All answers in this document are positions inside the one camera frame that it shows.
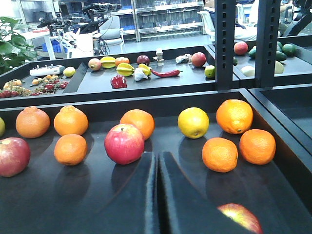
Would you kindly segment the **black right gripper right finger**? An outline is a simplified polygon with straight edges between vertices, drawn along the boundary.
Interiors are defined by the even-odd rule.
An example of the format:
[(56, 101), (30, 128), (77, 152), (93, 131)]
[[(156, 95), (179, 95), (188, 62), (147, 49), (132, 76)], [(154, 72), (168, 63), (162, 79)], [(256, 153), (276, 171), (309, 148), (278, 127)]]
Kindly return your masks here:
[(170, 152), (158, 155), (158, 215), (162, 234), (247, 234), (182, 173)]

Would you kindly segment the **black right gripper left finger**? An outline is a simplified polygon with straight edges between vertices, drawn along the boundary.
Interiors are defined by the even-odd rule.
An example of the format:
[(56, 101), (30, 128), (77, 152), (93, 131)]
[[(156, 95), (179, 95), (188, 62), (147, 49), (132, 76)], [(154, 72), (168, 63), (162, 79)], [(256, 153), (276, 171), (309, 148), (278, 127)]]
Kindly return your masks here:
[(113, 169), (113, 198), (93, 216), (94, 234), (157, 234), (157, 160), (152, 152)]

